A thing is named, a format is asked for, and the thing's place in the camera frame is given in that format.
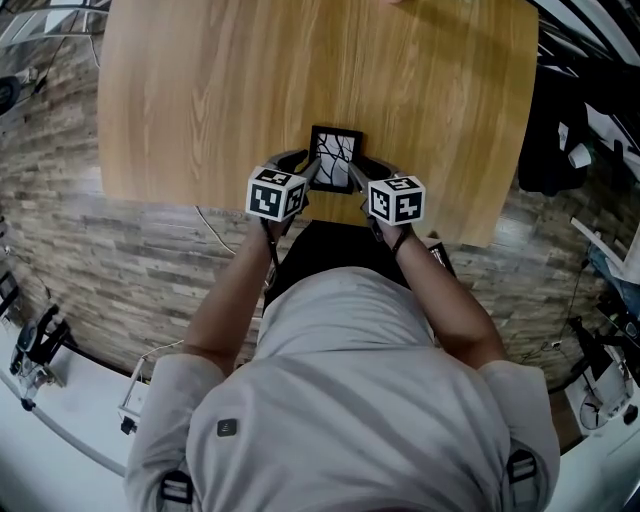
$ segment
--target wooden table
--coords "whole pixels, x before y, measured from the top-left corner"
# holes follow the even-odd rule
[[[486,245],[524,137],[537,30],[524,0],[115,0],[104,190],[244,210],[256,165],[335,126],[423,180],[420,233]],[[364,220],[357,194],[310,201],[306,217]]]

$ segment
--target white cable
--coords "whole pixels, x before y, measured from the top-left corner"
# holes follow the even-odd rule
[[[220,238],[220,235],[218,235],[218,233],[216,233],[216,230],[211,227],[211,224],[209,224],[209,222],[207,222],[207,219],[204,218],[204,215],[202,215],[202,212],[200,211],[200,207],[199,206],[194,206],[194,208],[195,208],[196,212],[198,212],[198,215],[200,215],[200,218],[202,219],[202,222],[205,223],[205,226],[207,226],[209,228],[209,231],[211,231],[213,233],[213,235],[216,237],[216,239],[218,240],[218,242],[220,242],[220,245],[222,245],[222,247],[224,247],[227,251],[229,251],[231,254],[233,254],[235,256],[236,252],[222,241],[222,238]]]
[[[89,36],[89,41],[91,42],[91,51],[93,52],[93,62],[95,62],[96,67],[100,69],[100,63],[98,62],[98,55],[96,54],[96,47],[93,44],[93,36]]]
[[[175,343],[171,343],[170,345],[164,345],[162,347],[158,347],[158,348],[154,348],[153,350],[149,350],[149,352],[147,352],[146,354],[142,354],[140,356],[140,359],[144,359],[149,354],[153,354],[156,350],[160,350],[160,349],[163,349],[163,348],[169,348],[169,347],[175,347],[176,345],[180,345],[180,343],[182,343],[183,341],[184,340],[176,341]]]

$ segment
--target black and white marker block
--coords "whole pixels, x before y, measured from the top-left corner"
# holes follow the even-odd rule
[[[249,177],[246,211],[282,221],[300,211],[307,180],[301,176],[256,167]]]
[[[391,226],[422,220],[424,202],[424,185],[414,176],[369,182],[369,214]]]

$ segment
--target gray t-shirt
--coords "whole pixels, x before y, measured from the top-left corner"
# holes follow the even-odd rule
[[[542,371],[465,366],[433,346],[410,291],[341,268],[271,304],[255,359],[227,380],[197,356],[158,362],[126,490],[133,510],[160,510],[181,468],[207,511],[502,510],[513,442],[546,500],[560,457]]]

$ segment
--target black pants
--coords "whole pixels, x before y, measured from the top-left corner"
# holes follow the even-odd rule
[[[264,309],[302,279],[339,267],[363,267],[409,288],[391,250],[369,228],[313,221],[300,233],[265,292]]]

